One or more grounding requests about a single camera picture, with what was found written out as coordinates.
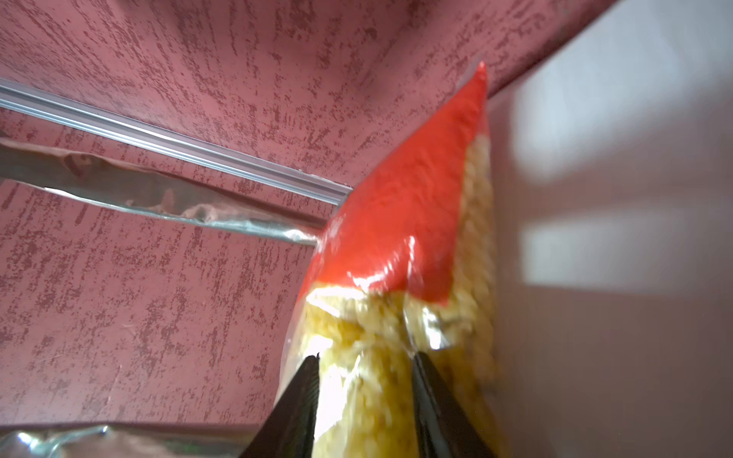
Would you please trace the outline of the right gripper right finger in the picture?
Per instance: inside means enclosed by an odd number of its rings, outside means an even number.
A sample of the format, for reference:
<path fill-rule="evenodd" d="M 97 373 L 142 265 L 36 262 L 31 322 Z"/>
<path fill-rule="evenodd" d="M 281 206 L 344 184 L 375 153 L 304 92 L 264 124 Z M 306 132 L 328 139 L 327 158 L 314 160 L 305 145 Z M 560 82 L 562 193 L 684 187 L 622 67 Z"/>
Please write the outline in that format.
<path fill-rule="evenodd" d="M 421 458 L 496 458 L 424 352 L 412 357 L 412 394 Z"/>

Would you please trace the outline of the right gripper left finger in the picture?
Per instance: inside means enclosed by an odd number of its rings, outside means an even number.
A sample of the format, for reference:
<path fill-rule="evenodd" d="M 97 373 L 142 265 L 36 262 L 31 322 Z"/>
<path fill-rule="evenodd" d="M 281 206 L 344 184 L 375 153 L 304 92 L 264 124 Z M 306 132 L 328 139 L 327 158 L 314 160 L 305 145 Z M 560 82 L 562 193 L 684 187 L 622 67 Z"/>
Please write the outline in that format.
<path fill-rule="evenodd" d="M 320 394 L 320 359 L 303 360 L 242 458 L 311 458 Z"/>

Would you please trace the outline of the red macaroni bag large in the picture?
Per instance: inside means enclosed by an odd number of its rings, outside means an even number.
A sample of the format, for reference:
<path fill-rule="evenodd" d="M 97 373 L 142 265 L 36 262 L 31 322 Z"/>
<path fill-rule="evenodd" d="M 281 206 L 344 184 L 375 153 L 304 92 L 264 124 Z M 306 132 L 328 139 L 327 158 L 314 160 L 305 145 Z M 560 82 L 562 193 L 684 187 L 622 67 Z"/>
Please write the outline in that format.
<path fill-rule="evenodd" d="M 288 383 L 320 360 L 316 457 L 415 457 L 412 360 L 425 354 L 488 452 L 498 364 L 487 69 L 395 148 L 328 221 L 291 319 Z"/>

